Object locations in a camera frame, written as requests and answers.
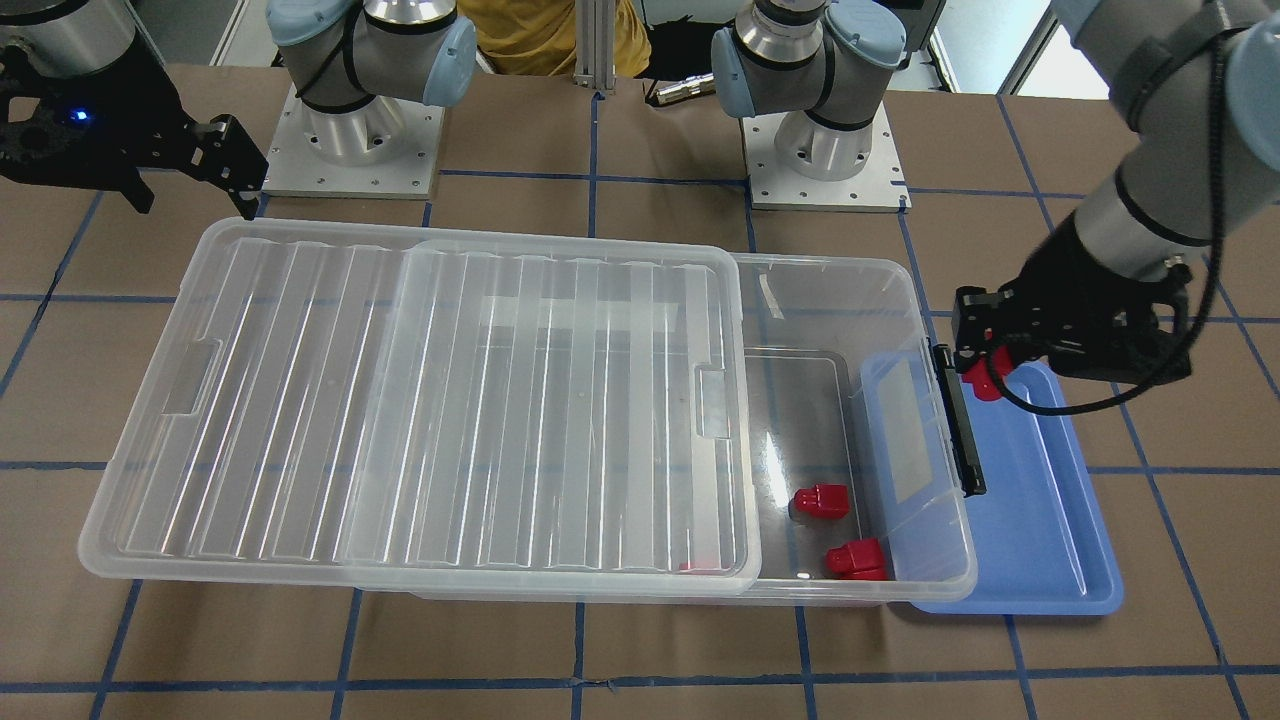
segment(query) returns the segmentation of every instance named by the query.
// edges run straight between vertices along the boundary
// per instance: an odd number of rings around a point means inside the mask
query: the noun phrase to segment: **red plastic part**
[[[796,491],[792,502],[796,510],[824,520],[838,520],[849,515],[849,488],[845,486],[819,483],[812,488]]]
[[[859,570],[856,573],[845,573],[840,577],[841,580],[887,580],[888,570],[883,568],[872,568],[870,570]]]
[[[827,569],[831,570],[831,574],[841,578],[850,573],[883,568],[884,551],[881,550],[879,541],[876,538],[850,541],[827,551]]]
[[[1009,356],[1007,347],[997,347],[996,354],[992,356],[995,361],[996,372],[1000,373],[1000,378],[1005,379],[1009,373],[1014,372],[1014,360]],[[979,360],[977,365],[965,370],[960,379],[973,386],[973,395],[984,402],[992,402],[1000,400],[1000,388],[996,387],[995,380],[991,379],[991,373],[987,372],[987,361]]]

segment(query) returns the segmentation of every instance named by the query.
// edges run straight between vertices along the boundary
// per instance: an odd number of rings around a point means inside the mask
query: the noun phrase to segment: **blue tray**
[[[1052,372],[1028,363],[1007,378],[1019,397],[1062,405]],[[956,602],[916,602],[925,612],[1108,615],[1124,584],[1084,456],[1068,418],[983,402],[965,387],[987,495],[965,501],[978,585]]]

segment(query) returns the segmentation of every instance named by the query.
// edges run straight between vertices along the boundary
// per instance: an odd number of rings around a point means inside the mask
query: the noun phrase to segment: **metal mounting plate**
[[[325,161],[311,149],[302,101],[289,88],[275,137],[266,154],[270,168],[262,190],[285,197],[381,197],[426,200],[435,178],[444,108],[396,100],[407,133],[403,150],[375,165],[346,167]]]
[[[881,105],[876,111],[876,143],[863,172],[846,181],[815,181],[786,167],[773,147],[773,136],[786,113],[742,120],[746,168],[751,178],[751,205],[763,210],[837,210],[896,213],[910,208],[902,163]]]

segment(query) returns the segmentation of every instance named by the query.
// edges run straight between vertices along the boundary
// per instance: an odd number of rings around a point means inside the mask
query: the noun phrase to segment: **person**
[[[458,0],[476,26],[476,44],[502,74],[571,74],[577,63],[575,0]],[[640,77],[652,46],[631,0],[617,0],[613,69]]]

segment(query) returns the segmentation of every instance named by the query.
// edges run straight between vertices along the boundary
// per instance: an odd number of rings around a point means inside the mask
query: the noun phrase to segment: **clear plastic container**
[[[764,560],[740,601],[858,605],[968,596],[978,578],[951,433],[910,274],[888,260],[736,255]],[[790,507],[850,488],[842,520]],[[879,538],[890,580],[835,579],[828,548]]]
[[[927,346],[882,260],[224,220],[81,559],[424,597],[957,600],[977,564]],[[820,482],[854,512],[790,510]],[[829,578],[865,537],[892,579]]]
[[[760,564],[717,249],[202,238],[81,542],[106,575],[723,596]]]

